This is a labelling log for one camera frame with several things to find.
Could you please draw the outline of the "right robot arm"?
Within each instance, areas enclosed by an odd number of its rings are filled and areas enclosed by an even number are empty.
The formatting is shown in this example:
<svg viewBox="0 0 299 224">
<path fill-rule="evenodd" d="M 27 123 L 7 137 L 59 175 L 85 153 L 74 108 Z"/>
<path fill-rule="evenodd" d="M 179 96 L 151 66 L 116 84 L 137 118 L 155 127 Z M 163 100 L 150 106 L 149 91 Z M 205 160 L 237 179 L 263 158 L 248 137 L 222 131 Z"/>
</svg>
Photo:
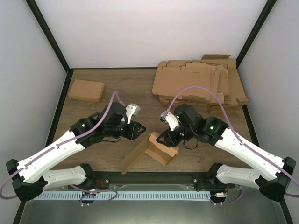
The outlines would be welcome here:
<svg viewBox="0 0 299 224">
<path fill-rule="evenodd" d="M 169 125 L 156 141 L 167 147 L 196 139 L 222 149 L 250 168 L 234 168 L 214 163 L 208 172 L 208 184 L 218 188 L 222 184 L 237 184 L 259 190 L 266 198 L 280 202 L 287 195 L 296 161 L 264 151 L 246 140 L 217 117 L 202 117 L 193 106 L 182 104 L 174 112 L 165 111 L 159 119 Z"/>
</svg>

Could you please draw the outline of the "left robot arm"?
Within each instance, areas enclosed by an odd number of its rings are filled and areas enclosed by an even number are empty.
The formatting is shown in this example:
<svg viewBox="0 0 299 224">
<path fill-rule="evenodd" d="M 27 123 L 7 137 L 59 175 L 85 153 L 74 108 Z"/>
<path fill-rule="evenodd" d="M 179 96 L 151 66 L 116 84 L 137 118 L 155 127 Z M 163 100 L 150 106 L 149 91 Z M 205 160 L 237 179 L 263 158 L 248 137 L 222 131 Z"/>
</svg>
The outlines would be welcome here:
<svg viewBox="0 0 299 224">
<path fill-rule="evenodd" d="M 73 154 L 104 141 L 105 137 L 116 141 L 121 137 L 137 139 L 146 130 L 132 120 L 139 111 L 140 107 L 136 104 L 113 102 L 106 105 L 102 112 L 78 120 L 59 139 L 35 155 L 21 161 L 7 161 L 6 168 L 11 175 L 15 197 L 26 202 L 47 189 L 64 185 L 91 188 L 95 184 L 95 174 L 89 164 L 62 170 L 52 168 Z"/>
</svg>

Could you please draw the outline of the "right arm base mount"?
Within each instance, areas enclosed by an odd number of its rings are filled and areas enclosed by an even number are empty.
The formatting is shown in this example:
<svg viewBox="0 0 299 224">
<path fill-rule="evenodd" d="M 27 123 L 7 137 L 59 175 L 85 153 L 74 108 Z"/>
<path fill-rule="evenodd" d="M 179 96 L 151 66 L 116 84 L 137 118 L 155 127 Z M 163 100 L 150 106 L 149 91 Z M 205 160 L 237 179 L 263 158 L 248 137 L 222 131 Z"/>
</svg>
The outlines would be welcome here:
<svg viewBox="0 0 299 224">
<path fill-rule="evenodd" d="M 217 178 L 217 171 L 222 166 L 220 163 L 215 163 L 207 172 L 196 172 L 192 174 L 193 187 L 196 190 L 222 190 L 229 186 L 229 188 L 235 188 L 235 184 L 226 184 L 220 182 Z"/>
</svg>

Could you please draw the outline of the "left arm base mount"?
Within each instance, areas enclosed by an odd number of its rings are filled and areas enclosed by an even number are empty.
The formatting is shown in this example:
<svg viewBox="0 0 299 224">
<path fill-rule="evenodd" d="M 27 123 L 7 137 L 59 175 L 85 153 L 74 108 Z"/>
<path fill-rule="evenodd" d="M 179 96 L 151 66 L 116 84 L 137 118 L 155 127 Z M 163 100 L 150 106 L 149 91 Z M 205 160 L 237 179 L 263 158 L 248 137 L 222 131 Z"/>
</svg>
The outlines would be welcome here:
<svg viewBox="0 0 299 224">
<path fill-rule="evenodd" d="M 106 182 L 109 180 L 108 176 L 93 171 L 87 163 L 71 168 L 70 177 L 72 180 L 67 184 L 69 188 L 75 186 L 82 190 L 91 191 L 93 189 L 108 189 L 109 187 L 109 182 Z"/>
</svg>

